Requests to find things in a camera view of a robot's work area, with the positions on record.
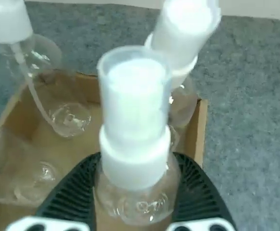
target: clear plastic bottle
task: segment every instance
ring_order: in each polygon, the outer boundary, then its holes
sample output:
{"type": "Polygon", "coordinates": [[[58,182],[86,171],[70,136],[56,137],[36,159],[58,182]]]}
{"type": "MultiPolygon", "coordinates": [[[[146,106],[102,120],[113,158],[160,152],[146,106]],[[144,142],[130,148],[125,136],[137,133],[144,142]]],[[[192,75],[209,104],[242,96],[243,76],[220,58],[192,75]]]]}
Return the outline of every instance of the clear plastic bottle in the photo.
{"type": "Polygon", "coordinates": [[[197,104],[198,97],[189,73],[220,20],[218,0],[166,0],[154,31],[145,42],[146,47],[166,58],[172,70],[169,125],[173,151],[197,104]]]}
{"type": "Polygon", "coordinates": [[[61,69],[62,53],[53,41],[33,33],[24,0],[0,0],[0,53],[55,132],[73,137],[85,130],[91,117],[76,74],[61,69]]]}
{"type": "Polygon", "coordinates": [[[0,203],[39,206],[61,179],[40,150],[0,128],[0,203]]]}
{"type": "Polygon", "coordinates": [[[104,124],[97,202],[128,225],[155,224],[172,213],[180,180],[169,152],[169,68],[155,52],[127,46],[106,53],[98,72],[104,124]]]}
{"type": "Polygon", "coordinates": [[[182,130],[188,125],[197,106],[198,95],[190,76],[175,88],[170,97],[169,124],[182,135],[182,130]]]}

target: white wall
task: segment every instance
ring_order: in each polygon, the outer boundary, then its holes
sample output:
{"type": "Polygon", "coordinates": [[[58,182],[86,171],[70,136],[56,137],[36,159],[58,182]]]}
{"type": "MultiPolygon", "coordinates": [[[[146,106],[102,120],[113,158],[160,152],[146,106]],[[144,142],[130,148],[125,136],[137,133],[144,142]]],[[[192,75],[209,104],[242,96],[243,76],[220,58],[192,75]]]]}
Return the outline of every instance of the white wall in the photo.
{"type": "MultiPolygon", "coordinates": [[[[123,4],[160,8],[164,0],[36,0],[62,3],[123,4]]],[[[219,0],[223,15],[280,19],[280,0],[219,0]]]]}

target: spray bottle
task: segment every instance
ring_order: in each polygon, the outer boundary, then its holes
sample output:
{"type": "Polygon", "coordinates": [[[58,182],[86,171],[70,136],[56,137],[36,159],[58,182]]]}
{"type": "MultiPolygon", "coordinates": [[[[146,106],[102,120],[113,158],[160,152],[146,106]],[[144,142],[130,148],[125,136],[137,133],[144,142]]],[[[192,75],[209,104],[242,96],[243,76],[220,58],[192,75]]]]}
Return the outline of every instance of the spray bottle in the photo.
{"type": "Polygon", "coordinates": [[[160,52],[172,70],[169,125],[172,150],[183,135],[197,104],[189,73],[198,53],[218,27],[221,12],[217,0],[166,0],[145,46],[160,52]]]}
{"type": "Polygon", "coordinates": [[[90,122],[85,100],[75,89],[73,75],[59,71],[62,53],[57,45],[33,33],[24,0],[0,0],[0,53],[14,80],[20,85],[25,79],[38,110],[54,131],[63,137],[84,131],[90,122]]]}
{"type": "Polygon", "coordinates": [[[128,225],[157,223],[172,213],[180,179],[169,152],[170,69],[143,46],[113,49],[97,68],[104,124],[96,199],[128,225]]]}

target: gray carpet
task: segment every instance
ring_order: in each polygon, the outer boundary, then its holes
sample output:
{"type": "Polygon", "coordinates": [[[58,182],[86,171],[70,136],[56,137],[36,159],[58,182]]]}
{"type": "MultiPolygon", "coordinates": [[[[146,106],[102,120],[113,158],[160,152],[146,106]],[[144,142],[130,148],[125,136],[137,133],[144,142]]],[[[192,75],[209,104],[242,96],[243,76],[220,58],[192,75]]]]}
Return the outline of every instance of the gray carpet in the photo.
{"type": "MultiPolygon", "coordinates": [[[[142,44],[156,10],[28,3],[36,33],[70,68],[96,73],[111,48],[142,44]]],[[[0,112],[12,93],[0,59],[0,112]]],[[[223,17],[192,73],[210,100],[204,169],[239,230],[280,231],[280,21],[223,17]]]]}

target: white bottle cap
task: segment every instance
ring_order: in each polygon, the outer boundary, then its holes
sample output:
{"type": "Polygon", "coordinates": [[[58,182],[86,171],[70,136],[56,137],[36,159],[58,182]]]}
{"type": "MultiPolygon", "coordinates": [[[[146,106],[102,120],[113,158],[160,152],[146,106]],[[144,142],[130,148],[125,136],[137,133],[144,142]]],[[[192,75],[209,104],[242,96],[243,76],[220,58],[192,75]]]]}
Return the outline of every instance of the white bottle cap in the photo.
{"type": "Polygon", "coordinates": [[[32,34],[24,0],[0,0],[0,43],[17,43],[32,34]]]}
{"type": "MultiPolygon", "coordinates": [[[[151,42],[152,42],[153,33],[151,33],[144,43],[144,46],[151,49],[151,42]]],[[[178,88],[186,79],[188,74],[194,69],[198,61],[198,56],[196,56],[193,61],[185,66],[184,68],[172,70],[172,85],[171,90],[178,88]]]]}
{"type": "Polygon", "coordinates": [[[170,69],[160,55],[143,46],[113,49],[97,69],[103,170],[121,188],[152,186],[162,177],[169,153],[170,69]]]}
{"type": "Polygon", "coordinates": [[[217,0],[166,0],[151,48],[161,52],[173,70],[189,66],[221,19],[217,0]]]}
{"type": "Polygon", "coordinates": [[[100,130],[102,169],[115,186],[127,190],[141,190],[155,185],[166,171],[171,135],[167,126],[161,138],[145,150],[135,145],[126,153],[113,148],[105,127],[100,130]]]}

